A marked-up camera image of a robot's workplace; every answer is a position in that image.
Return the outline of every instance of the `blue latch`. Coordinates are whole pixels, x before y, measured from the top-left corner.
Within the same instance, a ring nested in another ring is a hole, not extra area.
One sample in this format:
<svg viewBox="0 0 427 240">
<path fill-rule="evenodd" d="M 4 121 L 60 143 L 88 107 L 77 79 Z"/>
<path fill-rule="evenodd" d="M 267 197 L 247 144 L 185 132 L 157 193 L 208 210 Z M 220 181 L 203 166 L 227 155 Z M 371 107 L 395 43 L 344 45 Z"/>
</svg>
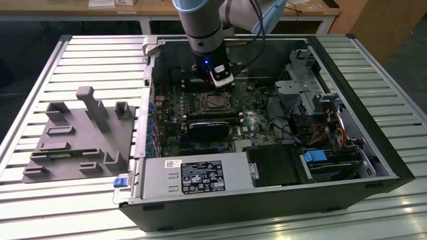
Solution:
<svg viewBox="0 0 427 240">
<path fill-rule="evenodd" d="M 115 180 L 113 180 L 113 183 L 112 183 L 112 186 L 115 188 L 124 188 L 128 186 L 128 178 L 127 177 L 117 177 Z"/>
<path fill-rule="evenodd" d="M 328 160 L 326 152 L 322 150 L 307 151 L 304 154 L 305 162 L 316 162 Z"/>
</svg>

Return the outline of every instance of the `aluminum slotted table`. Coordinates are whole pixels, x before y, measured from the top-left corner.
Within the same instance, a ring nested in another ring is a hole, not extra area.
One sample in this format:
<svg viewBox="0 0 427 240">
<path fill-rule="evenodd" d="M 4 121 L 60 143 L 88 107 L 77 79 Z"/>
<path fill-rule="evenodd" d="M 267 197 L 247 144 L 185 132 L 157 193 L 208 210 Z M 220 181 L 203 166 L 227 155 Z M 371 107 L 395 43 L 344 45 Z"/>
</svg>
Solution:
<svg viewBox="0 0 427 240">
<path fill-rule="evenodd" d="M 48 102 L 83 108 L 75 90 L 95 88 L 105 107 L 139 107 L 144 36 L 64 37 L 0 146 L 1 239 L 418 239 L 427 232 L 427 117 L 356 39 L 319 40 L 416 179 L 346 210 L 169 232 L 140 231 L 112 201 L 115 177 L 21 183 Z M 326 81 L 331 91 L 332 85 Z M 132 142 L 135 143 L 137 124 Z"/>
</svg>

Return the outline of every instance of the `power supply label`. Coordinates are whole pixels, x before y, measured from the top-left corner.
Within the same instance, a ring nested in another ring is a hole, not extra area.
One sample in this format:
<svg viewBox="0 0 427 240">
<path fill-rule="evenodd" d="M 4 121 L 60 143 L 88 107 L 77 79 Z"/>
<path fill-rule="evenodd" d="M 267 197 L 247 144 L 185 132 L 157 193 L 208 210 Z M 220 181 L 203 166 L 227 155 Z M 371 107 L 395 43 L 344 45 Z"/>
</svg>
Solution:
<svg viewBox="0 0 427 240">
<path fill-rule="evenodd" d="M 181 193 L 200 194 L 225 191 L 221 161 L 180 164 Z"/>
</svg>

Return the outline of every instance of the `floor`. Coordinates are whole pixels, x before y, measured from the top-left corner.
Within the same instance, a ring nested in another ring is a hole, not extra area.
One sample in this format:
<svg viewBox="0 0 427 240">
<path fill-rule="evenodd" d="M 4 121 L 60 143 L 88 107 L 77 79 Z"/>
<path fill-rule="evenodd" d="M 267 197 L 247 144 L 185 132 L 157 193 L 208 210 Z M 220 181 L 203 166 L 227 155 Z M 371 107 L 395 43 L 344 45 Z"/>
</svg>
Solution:
<svg viewBox="0 0 427 240">
<path fill-rule="evenodd" d="M 153 32 L 168 31 L 157 24 Z M 175 27 L 169 33 L 181 33 Z M 60 35 L 132 35 L 140 34 L 137 22 L 0 22 L 0 59 L 13 75 L 9 85 L 0 88 L 0 141 L 20 111 Z M 414 101 L 427 112 L 427 17 L 402 44 L 384 68 Z"/>
</svg>

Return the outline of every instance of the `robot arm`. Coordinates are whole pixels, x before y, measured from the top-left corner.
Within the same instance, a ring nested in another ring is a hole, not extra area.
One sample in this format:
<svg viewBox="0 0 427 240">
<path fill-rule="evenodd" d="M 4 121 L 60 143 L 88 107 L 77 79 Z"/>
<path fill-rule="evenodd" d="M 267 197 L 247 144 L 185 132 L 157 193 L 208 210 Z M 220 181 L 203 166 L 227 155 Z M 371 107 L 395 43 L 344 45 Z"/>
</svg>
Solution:
<svg viewBox="0 0 427 240">
<path fill-rule="evenodd" d="M 253 0 L 259 3 L 264 33 L 273 29 L 285 0 Z M 233 25 L 252 33 L 260 31 L 260 21 L 249 0 L 172 0 L 195 55 L 196 73 L 217 88 L 235 80 L 224 43 L 223 26 Z"/>
</svg>

